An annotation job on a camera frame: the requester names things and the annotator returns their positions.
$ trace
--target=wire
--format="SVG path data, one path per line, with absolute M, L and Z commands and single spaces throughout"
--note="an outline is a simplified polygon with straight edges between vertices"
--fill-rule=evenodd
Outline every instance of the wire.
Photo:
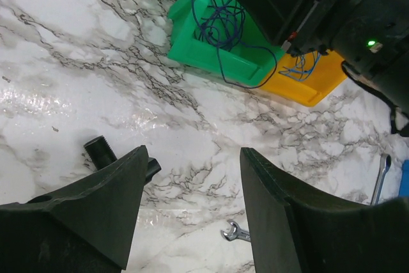
M 208 8 L 213 9 L 213 13 L 209 17 L 202 17 L 201 20 L 199 20 L 195 11 L 194 0 L 191 0 L 192 15 L 195 23 L 197 24 L 194 37 L 202 42 L 209 43 L 210 45 L 216 47 L 220 72 L 225 83 L 247 90 L 258 89 L 264 86 L 277 71 L 277 58 L 275 54 L 266 47 L 247 45 L 245 42 L 243 42 L 242 36 L 246 18 L 246 12 L 243 6 L 241 6 L 237 0 L 221 0 L 221 2 L 221 4 L 217 4 L 216 0 L 210 0 L 210 5 Z M 222 49 L 230 52 L 239 44 L 245 46 L 246 48 L 265 50 L 273 56 L 275 61 L 274 69 L 262 84 L 258 86 L 244 86 L 226 79 L 220 56 L 220 50 Z
M 314 61 L 313 65 L 309 70 L 305 69 L 305 54 L 297 57 L 295 60 L 295 66 L 292 68 L 284 67 L 286 70 L 282 70 L 279 73 L 296 81 L 303 82 L 309 78 L 313 73 L 318 61 L 321 58 L 321 54 L 316 51 L 311 53 L 313 55 Z

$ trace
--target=yellow bin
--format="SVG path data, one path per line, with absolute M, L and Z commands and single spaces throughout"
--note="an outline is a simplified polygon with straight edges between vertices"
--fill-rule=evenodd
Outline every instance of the yellow bin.
M 287 70 L 285 67 L 294 67 L 296 60 L 289 54 L 284 55 L 277 65 L 276 73 L 261 89 L 291 99 L 307 107 L 313 107 L 346 79 L 346 75 L 341 68 L 344 59 L 336 52 L 330 52 L 328 56 L 322 56 L 314 71 L 305 81 L 300 82 L 279 74 L 280 71 Z M 306 55 L 305 67 L 311 68 L 313 64 L 313 55 Z

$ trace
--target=marble table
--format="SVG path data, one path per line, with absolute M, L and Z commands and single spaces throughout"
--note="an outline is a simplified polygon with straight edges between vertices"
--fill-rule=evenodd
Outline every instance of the marble table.
M 254 147 L 307 183 L 369 203 L 397 195 L 409 143 L 389 110 L 349 81 L 307 109 L 225 86 L 166 58 L 176 0 L 0 0 L 0 203 L 25 202 L 93 171 L 82 145 L 117 156 L 145 144 L 163 170 L 147 185 L 127 272 L 254 272 L 239 152 Z

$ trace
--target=metal wrench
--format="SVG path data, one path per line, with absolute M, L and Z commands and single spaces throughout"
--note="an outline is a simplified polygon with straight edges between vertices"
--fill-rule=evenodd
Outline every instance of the metal wrench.
M 228 233 L 223 230 L 220 231 L 223 238 L 225 238 L 227 241 L 240 239 L 250 242 L 250 233 L 247 230 L 241 229 L 240 226 L 233 220 L 228 220 L 228 223 L 231 225 L 230 231 Z
M 383 153 L 381 155 L 381 161 L 379 165 L 379 173 L 378 178 L 376 179 L 375 189 L 373 191 L 371 205 L 377 205 L 379 203 L 379 198 L 381 196 L 383 181 L 385 179 L 386 173 L 388 173 L 390 169 L 390 165 L 392 164 L 392 159 L 390 155 L 387 153 Z

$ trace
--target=green bin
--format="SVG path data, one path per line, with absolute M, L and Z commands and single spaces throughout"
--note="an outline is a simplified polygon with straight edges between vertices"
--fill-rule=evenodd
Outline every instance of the green bin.
M 214 9 L 208 7 L 209 3 L 210 0 L 194 0 L 196 17 L 199 20 L 214 12 Z M 192 15 L 192 0 L 177 0 L 169 10 L 169 18 L 173 21 L 169 59 L 220 75 L 217 48 L 194 38 L 197 25 Z M 270 49 L 277 61 L 284 55 L 280 47 L 271 46 L 266 41 L 247 13 L 242 41 L 249 46 Z M 231 51 L 219 49 L 219 54 L 226 78 L 248 86 L 259 85 L 275 65 L 274 57 L 268 51 L 245 47 L 242 44 L 238 44 Z

